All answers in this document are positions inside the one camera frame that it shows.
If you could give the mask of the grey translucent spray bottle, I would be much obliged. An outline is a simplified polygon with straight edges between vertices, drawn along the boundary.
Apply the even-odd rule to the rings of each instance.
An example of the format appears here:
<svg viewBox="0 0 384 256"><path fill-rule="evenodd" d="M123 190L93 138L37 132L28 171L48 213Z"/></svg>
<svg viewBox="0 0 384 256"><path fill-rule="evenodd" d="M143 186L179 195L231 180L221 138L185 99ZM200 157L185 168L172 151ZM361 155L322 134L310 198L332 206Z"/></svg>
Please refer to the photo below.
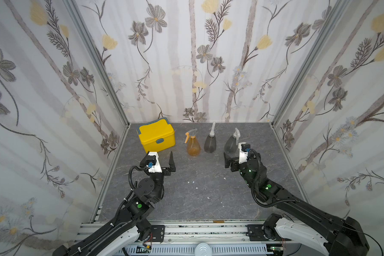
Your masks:
<svg viewBox="0 0 384 256"><path fill-rule="evenodd" d="M227 142L225 143L225 146L224 146L224 152L225 153L229 153L229 154L232 154L232 153L235 153L237 151L237 148L238 148L239 145L236 145L235 144L235 139L233 137L233 135L227 140Z"/></svg>

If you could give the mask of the amber spray bottle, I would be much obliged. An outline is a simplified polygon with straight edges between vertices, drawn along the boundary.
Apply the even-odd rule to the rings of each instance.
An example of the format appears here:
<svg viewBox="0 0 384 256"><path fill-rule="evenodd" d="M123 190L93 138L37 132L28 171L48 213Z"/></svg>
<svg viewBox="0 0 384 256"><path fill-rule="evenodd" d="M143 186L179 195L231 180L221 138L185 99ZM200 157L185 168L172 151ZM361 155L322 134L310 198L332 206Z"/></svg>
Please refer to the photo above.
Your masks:
<svg viewBox="0 0 384 256"><path fill-rule="evenodd" d="M197 138L190 139L187 144L187 153L190 156L198 156L201 153L201 147Z"/></svg>

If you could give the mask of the clear spray nozzle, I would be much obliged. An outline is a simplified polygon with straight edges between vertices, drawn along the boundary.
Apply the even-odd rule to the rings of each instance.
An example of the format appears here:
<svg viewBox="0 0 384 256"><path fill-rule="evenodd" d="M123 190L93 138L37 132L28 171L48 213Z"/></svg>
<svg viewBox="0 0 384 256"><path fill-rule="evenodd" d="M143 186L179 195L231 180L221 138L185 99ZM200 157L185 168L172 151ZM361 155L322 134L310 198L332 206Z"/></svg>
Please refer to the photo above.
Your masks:
<svg viewBox="0 0 384 256"><path fill-rule="evenodd" d="M233 137L235 139L235 144L238 145L239 144L239 139L241 137L241 133L240 133L238 128L235 128L235 132L233 134Z"/></svg>
<svg viewBox="0 0 384 256"><path fill-rule="evenodd" d="M214 129L215 129L215 122L212 123L211 131L209 133L210 137L214 137L215 136Z"/></svg>

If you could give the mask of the amber spray nozzle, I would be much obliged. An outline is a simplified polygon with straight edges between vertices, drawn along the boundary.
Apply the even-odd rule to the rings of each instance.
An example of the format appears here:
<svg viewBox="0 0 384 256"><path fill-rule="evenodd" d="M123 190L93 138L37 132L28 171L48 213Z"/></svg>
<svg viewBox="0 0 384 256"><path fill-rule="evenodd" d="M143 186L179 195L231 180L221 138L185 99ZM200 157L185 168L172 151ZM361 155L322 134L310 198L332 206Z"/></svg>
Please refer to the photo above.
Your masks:
<svg viewBox="0 0 384 256"><path fill-rule="evenodd" d="M188 132L186 132L185 133L185 135L186 135L185 143L188 143L188 141L190 139L196 138L196 132L197 132L197 129L192 129L192 130L189 130Z"/></svg>

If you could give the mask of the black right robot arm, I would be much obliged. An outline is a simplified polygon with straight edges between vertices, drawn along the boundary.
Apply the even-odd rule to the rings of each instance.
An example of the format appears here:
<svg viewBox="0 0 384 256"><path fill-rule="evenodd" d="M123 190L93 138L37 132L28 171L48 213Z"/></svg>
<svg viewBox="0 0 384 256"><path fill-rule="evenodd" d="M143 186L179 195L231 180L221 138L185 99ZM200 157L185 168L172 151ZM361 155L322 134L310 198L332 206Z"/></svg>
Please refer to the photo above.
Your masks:
<svg viewBox="0 0 384 256"><path fill-rule="evenodd" d="M255 150L243 158L224 155L225 167L239 172L250 188L253 200L262 208L276 207L292 215L297 222L271 214L263 223L263 236L298 242L325 256L365 256L370 246L359 222L328 214L297 198L267 178L267 169Z"/></svg>

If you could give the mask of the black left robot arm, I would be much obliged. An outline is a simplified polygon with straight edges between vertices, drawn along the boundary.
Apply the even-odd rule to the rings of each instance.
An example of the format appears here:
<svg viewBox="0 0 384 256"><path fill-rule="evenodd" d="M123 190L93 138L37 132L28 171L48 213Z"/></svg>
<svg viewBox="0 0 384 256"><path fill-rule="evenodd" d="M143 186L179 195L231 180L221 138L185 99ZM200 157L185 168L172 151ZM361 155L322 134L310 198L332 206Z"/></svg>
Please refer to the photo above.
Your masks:
<svg viewBox="0 0 384 256"><path fill-rule="evenodd" d="M62 245L54 256L112 256L118 250L151 237L147 217L154 204L164 197L164 177L176 172L173 153L169 166L161 167L157 152L148 152L128 173L130 193L120 203L114 217L87 238L67 248Z"/></svg>

